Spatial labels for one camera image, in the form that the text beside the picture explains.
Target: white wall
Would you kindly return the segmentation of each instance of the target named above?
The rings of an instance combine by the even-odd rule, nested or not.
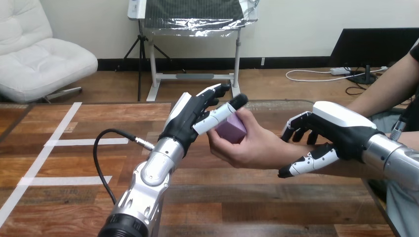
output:
[[[137,22],[126,16],[128,0],[41,3],[55,38],[77,43],[97,58],[122,58],[138,34]],[[329,56],[343,28],[379,27],[419,27],[419,0],[261,0],[259,21],[242,31],[242,57]],[[173,58],[234,57],[234,41],[155,39]],[[137,48],[130,57],[138,57]]]

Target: white leather armchair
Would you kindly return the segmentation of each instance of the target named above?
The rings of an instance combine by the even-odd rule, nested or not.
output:
[[[56,98],[56,90],[97,70],[86,49],[52,38],[39,0],[0,0],[0,94],[16,102]]]

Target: human hand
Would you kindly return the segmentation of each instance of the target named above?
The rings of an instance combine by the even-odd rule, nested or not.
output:
[[[253,114],[241,108],[236,112],[246,127],[247,135],[240,144],[221,138],[215,129],[207,132],[211,153],[235,168],[280,169],[303,155],[310,147],[289,144],[257,123]]]

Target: white stand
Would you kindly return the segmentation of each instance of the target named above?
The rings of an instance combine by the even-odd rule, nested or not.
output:
[[[162,80],[229,80],[231,83],[231,91],[233,97],[240,94],[239,87],[239,65],[240,65],[240,29],[237,32],[236,40],[236,57],[234,65],[234,73],[228,75],[214,75],[214,74],[162,74],[157,73],[156,70],[156,57],[154,55],[154,41],[149,40],[150,49],[150,63],[151,63],[151,78],[153,84],[151,85],[150,92],[147,96],[147,102],[153,102],[156,100],[157,92],[159,91],[160,82]]]

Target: black sleeve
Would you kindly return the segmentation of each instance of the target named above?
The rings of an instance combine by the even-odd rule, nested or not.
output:
[[[410,55],[419,62],[419,44],[410,50]]]

